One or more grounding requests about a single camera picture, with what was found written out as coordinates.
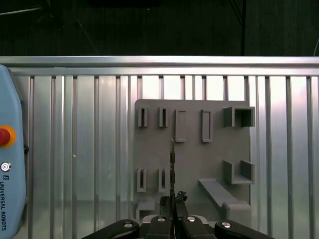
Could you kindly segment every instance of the vertical slat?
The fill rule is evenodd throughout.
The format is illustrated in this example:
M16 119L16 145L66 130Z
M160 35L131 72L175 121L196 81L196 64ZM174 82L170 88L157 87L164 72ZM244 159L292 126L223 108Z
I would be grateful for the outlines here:
M128 82L121 77L120 96L120 176L121 176L121 219L129 217L129 135L128 135Z
M49 204L50 204L50 238L52 239L54 237L54 210L55 210L55 100L56 100L56 79L55 77L52 77L51 81L51 129L50 129L50 198L49 198Z
M309 239L316 238L316 208L314 197L314 117L313 98L316 98L316 90L313 90L313 77L307 77L307 117L308 117L308 180L309 180Z
M195 76L195 100L202 101L203 97L203 78L202 76Z
M77 238L78 233L78 196L77 196L77 135L78 135L78 79L73 78L73 99L72 99L72 167L71 167L71 218L72 218L72 238Z
M306 77L291 77L294 238L309 238Z
M224 82L222 76L207 76L207 100L222 101L224 100Z
M160 80L158 76L142 76L143 99L160 99Z
M312 89L312 132L313 132L313 168L309 168L312 172L313 179L313 214L314 214L314 238L319 238L319 84L318 77L311 78Z
M288 238L288 172L287 172L287 104L286 78L270 78L270 175L272 223L268 225L275 238Z
M94 218L94 231L99 229L99 209L100 209L100 195L99 195L99 166L100 166L100 153L99 153L99 142L100 142L100 80L98 77L94 79L94 156L93 156L93 218Z
M32 238L50 238L51 77L35 77L33 110Z
M248 81L249 86L249 106L255 107L255 122L256 127L250 127L250 162L255 164L255 184L250 186L250 205L252 209L252 228L255 230L260 229L260 191L259 189L259 173L260 163L258 157L257 141L258 141L258 89L257 80L255 76L251 76Z
M99 78L98 138L98 229L115 222L115 115L116 78Z
M180 76L164 76L164 99L181 100Z
M29 129L32 128L32 121L30 120L32 118L32 109L33 107L30 105L32 103L33 98L33 90L31 90L31 79L29 76L25 77L16 77L17 85L19 86L20 92L22 94L22 123L23 123L23 139L24 144L28 145L29 147L32 147L31 140L30 140L30 134ZM29 149L29 153L26 156L26 170L27 170L27 178L29 179L27 181L27 196L28 200L32 202L32 157L30 157L30 154L32 153L32 148ZM18 232L18 234L14 237L15 239L28 239L31 238L28 236L28 233L31 233L32 230L32 203L28 203L26 205L26 217L24 218L25 221L23 221L23 225Z
M228 77L228 100L244 101L245 100L245 82L243 76Z
M265 77L257 78L257 102L258 102L258 161L259 161L259 169L258 170L258 180L259 180L259 231L267 234L268 232L268 202L267 202L267 122L266 122L266 79Z
M94 77L77 79L77 238L93 232L94 225Z
M76 224L76 218L72 217L72 165L73 165L73 149L72 149L72 134L73 134L73 77L65 77L64 91L64 171L63 171L63 237L64 239L72 238L72 228Z
M185 76L185 100L193 99L193 77Z
M140 99L138 95L138 78L131 76L128 85L128 119L129 119L129 188L130 202L129 202L129 218L134 218L135 205L134 200L134 131L135 131L135 102Z
M53 205L53 238L62 238L64 228L64 76L57 76L55 79L55 97L54 97L54 158L52 166L54 167L54 205Z
M116 219L129 216L128 77L116 79Z
M265 77L249 77L250 106L256 108L256 127L250 128L251 160L256 165L255 184L251 185L253 227L267 234L267 140Z

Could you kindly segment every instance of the light blue casing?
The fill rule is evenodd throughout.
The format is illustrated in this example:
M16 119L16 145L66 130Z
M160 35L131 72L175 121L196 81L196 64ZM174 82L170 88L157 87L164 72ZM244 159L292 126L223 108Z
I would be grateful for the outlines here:
M0 170L0 239L10 239L19 230L26 183L21 103L9 70L3 65L0 65L1 125L11 126L16 133L16 141L11 147L0 148L0 164L11 164L9 172Z

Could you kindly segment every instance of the metal rod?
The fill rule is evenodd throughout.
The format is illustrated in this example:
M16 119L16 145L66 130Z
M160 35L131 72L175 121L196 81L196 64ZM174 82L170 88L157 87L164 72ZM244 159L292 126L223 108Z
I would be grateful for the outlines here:
M247 0L243 0L243 13L242 13L242 25L241 25L241 55L245 55L245 35L246 35L246 8Z
M28 12L28 11L37 11L37 10L42 10L42 7L34 7L34 8L29 8L29 9L23 9L23 10L18 10L18 11L8 11L8 12L3 12L0 13L0 16L4 16L4 15L11 15L11 14L17 14L17 13L24 13L24 12Z

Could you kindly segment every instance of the gray pegboard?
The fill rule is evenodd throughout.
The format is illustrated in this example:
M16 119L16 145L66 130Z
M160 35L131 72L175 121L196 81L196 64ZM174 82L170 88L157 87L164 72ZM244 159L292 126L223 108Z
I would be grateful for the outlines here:
M229 107L232 107L233 114L226 114L224 109ZM187 192L189 214L218 221L225 217L222 208L228 209L229 202L237 205L249 201L248 184L253 183L253 179L250 178L250 182L242 180L243 183L238 185L227 183L223 166L224 160L232 164L231 178L242 174L242 160L250 161L249 127L242 126L249 126L247 115L253 118L254 108L247 102L138 100L135 109L134 202L141 213L140 218L159 213L160 197L169 195L170 138L176 141L175 192ZM236 109L245 115L237 114ZM233 124L225 127L225 117L229 115ZM245 120L243 124L239 122L241 119ZM147 172L143 178L141 170ZM230 198L225 199L224 205L219 205L212 195L215 183L205 181L208 186L205 188L199 179L212 179L212 182L215 179L222 186L216 189L221 192L224 188ZM141 212L141 204L149 198L155 199L155 210Z

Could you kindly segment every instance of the screw head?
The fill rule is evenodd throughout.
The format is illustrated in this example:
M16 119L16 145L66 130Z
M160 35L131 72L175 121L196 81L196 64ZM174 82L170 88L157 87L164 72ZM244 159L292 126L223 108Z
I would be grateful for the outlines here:
M1 164L1 171L2 172L9 172L11 170L11 164L10 163L2 163Z
M125 227L125 228L131 228L132 226L133 226L132 223L125 223L125 224L124 224L124 227Z
M195 217L188 217L187 220L191 223L195 222L196 221L196 218Z
M230 228L231 225L229 223L221 223L221 225L225 228Z

